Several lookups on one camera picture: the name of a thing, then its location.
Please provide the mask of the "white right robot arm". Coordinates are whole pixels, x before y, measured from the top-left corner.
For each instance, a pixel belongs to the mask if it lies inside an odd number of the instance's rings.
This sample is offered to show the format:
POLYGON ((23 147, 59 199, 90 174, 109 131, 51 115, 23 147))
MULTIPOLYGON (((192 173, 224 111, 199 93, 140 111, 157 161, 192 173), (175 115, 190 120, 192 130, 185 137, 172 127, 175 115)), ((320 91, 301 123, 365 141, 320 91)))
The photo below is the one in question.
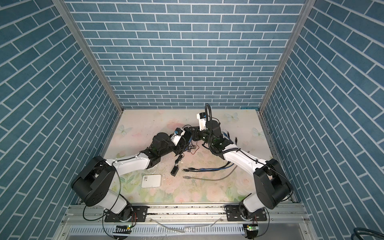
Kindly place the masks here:
POLYGON ((243 214, 251 214, 261 208, 274 209, 292 191, 292 185, 284 174, 278 161, 269 161, 257 158, 239 148, 227 134, 221 131, 219 123, 208 120, 201 131, 207 136, 202 137, 208 144, 212 154, 235 164, 252 175, 255 183, 255 192, 240 202, 243 214))

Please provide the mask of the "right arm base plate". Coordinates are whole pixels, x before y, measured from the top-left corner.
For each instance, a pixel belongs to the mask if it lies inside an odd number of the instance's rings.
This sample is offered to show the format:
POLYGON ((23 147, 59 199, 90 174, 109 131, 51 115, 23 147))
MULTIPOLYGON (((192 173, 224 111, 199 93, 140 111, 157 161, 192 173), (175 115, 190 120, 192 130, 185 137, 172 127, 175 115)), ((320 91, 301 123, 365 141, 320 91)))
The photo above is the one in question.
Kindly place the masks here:
POLYGON ((263 208, 251 213, 243 205, 225 205, 224 211, 229 222, 267 220, 266 211, 263 208))

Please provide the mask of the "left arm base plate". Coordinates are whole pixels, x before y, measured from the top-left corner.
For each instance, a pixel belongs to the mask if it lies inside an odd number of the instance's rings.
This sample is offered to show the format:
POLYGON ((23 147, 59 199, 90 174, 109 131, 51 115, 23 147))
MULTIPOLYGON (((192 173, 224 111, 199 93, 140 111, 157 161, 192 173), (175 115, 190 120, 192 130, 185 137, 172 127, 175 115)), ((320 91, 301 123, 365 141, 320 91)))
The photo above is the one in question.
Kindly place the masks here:
POLYGON ((119 214, 108 211, 105 216, 107 223, 142 223, 145 222, 148 213, 148 206, 127 206, 119 214))

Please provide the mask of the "black network switch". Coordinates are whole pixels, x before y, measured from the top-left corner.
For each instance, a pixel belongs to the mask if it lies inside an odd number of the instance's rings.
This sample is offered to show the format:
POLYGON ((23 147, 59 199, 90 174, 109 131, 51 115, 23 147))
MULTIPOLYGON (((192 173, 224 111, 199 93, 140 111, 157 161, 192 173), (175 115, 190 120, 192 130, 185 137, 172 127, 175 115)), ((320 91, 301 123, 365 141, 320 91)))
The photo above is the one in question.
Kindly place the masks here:
POLYGON ((191 127, 186 127, 180 130, 180 140, 178 142, 178 147, 181 152, 186 151, 187 146, 190 144, 190 141, 194 139, 195 129, 191 127))

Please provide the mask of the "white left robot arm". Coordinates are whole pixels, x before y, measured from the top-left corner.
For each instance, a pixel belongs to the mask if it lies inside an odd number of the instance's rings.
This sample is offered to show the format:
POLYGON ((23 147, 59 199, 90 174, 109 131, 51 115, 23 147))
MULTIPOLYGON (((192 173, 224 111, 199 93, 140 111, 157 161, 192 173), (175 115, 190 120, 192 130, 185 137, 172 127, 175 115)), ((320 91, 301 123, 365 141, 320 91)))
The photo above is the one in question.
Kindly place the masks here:
POLYGON ((120 180, 120 176, 127 173, 150 169, 160 162, 161 157, 171 152, 178 155, 183 150, 183 144, 175 136, 158 133, 151 145, 136 155, 119 159, 92 158, 74 178, 71 188, 86 206, 103 207, 126 220, 132 205, 119 192, 110 189, 113 181, 120 180))

